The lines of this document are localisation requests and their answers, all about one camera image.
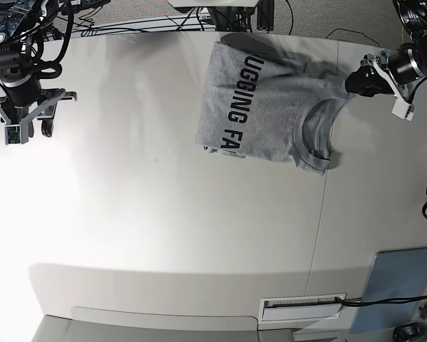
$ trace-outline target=folded t-shirt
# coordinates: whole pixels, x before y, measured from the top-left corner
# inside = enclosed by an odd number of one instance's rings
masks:
[[[324,174],[331,126],[348,93],[344,78],[313,78],[304,64],[275,63],[215,43],[196,143],[209,152],[292,161]]]

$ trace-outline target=black lettering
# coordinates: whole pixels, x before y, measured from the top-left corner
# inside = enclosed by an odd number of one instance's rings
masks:
[[[255,58],[255,57],[253,57],[253,56],[248,56],[248,57],[246,57],[246,59],[245,59],[245,65],[246,65],[246,66],[249,66],[250,68],[253,68],[253,69],[256,69],[256,70],[259,70],[259,71],[261,71],[261,70],[262,70],[262,68],[261,68],[260,66],[253,66],[253,65],[250,63],[250,61],[254,61],[254,62],[259,63],[259,64],[264,64],[264,61],[261,61],[260,59],[257,59],[257,58]]]
[[[251,98],[238,98],[234,96],[232,99],[238,100],[240,102],[232,102],[230,107],[236,110],[243,110],[244,112],[249,112],[249,108],[243,107],[244,105],[251,105]]]
[[[234,111],[229,112],[229,115],[227,117],[229,118],[229,121],[232,121],[234,123],[246,123],[248,120],[248,115]]]
[[[248,90],[248,91],[255,91],[256,85],[251,82],[245,82],[245,81],[238,81],[237,82],[237,88],[242,90]]]
[[[240,76],[242,76],[244,80],[252,82],[256,82],[259,79],[259,74],[256,71],[250,69],[242,69]]]
[[[241,95],[241,96],[248,96],[249,98],[252,98],[252,97],[254,96],[253,94],[250,94],[250,93],[244,93],[244,92],[242,92],[242,91],[240,91],[240,90],[236,90],[236,91],[234,92],[234,94]]]
[[[237,130],[225,130],[225,133],[229,133],[231,138],[234,138],[234,136],[238,135],[237,140],[242,141],[243,133],[239,132]],[[237,141],[223,138],[222,141],[224,141],[226,144],[221,145],[221,148],[240,148],[240,144]]]

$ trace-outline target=white tabletop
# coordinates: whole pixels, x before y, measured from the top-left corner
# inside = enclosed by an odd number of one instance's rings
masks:
[[[391,114],[390,96],[351,100],[334,126],[340,165],[323,177],[209,155],[194,137],[220,37],[72,40],[61,77],[43,82],[78,93],[58,105],[53,138],[36,129],[28,144],[5,146],[0,123],[0,341],[14,333],[4,320],[30,340],[39,302],[63,317],[72,306],[256,316],[268,296],[352,298],[378,251],[427,245],[427,85],[412,123]],[[376,51],[257,38],[347,72]],[[60,46],[47,44],[44,58]]]

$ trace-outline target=blue panel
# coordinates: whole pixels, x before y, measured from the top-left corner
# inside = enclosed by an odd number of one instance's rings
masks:
[[[362,301],[422,296],[427,283],[427,247],[380,252],[375,256]],[[360,308],[351,327],[362,333],[405,324],[418,302],[379,304]]]

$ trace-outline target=vent grille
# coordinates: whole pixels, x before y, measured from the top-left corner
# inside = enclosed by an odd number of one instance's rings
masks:
[[[346,294],[262,299],[259,323],[295,323],[338,318],[341,304],[335,302],[336,297],[345,299]]]

